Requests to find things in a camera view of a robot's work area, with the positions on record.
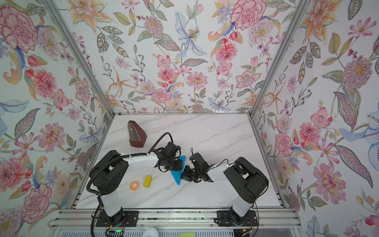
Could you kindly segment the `blue square paper sheet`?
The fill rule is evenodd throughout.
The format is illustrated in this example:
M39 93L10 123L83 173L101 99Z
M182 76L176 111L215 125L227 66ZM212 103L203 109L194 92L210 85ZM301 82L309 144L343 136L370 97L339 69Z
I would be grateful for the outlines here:
M184 168L185 168L185 162L186 162L186 156L180 156L179 157L179 160L182 161L182 164L181 164L181 168L179 171L171 171L171 175L172 177L174 178L176 184L179 186L180 183L181 183L181 175L184 171Z

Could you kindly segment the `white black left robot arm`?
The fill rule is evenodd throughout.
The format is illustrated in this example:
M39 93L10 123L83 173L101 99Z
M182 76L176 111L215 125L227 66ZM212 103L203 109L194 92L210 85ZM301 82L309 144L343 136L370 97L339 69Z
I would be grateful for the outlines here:
M148 153L122 155L111 150L90 171L86 190L97 197L100 208L108 217L114 217L122 212L117 189L127 171L151 167L181 171L183 161L180 156L181 148L173 142Z

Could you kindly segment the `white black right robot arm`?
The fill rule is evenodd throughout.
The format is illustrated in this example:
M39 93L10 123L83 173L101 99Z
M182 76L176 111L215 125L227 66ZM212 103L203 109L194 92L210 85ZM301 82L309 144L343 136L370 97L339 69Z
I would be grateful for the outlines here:
M233 186L238 197L230 209L231 216L244 218L256 200L268 189L268 178L244 157L239 157L230 164L218 165L209 165L200 153L189 159L193 167L185 166L181 174L182 180L194 183L229 181Z

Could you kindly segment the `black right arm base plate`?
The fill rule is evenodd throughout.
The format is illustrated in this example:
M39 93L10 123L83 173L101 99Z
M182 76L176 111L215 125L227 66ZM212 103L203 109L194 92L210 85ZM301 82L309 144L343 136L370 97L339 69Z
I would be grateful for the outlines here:
M259 219L256 212L249 210L243 217L230 210L219 210L214 222L219 227L257 227Z

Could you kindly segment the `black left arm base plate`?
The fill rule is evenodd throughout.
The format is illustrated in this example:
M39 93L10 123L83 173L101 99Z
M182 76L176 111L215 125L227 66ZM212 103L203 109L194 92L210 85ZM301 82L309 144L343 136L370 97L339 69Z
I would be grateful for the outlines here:
M101 211L96 227L136 227L138 215L138 211L119 211L113 217L109 217L106 212Z

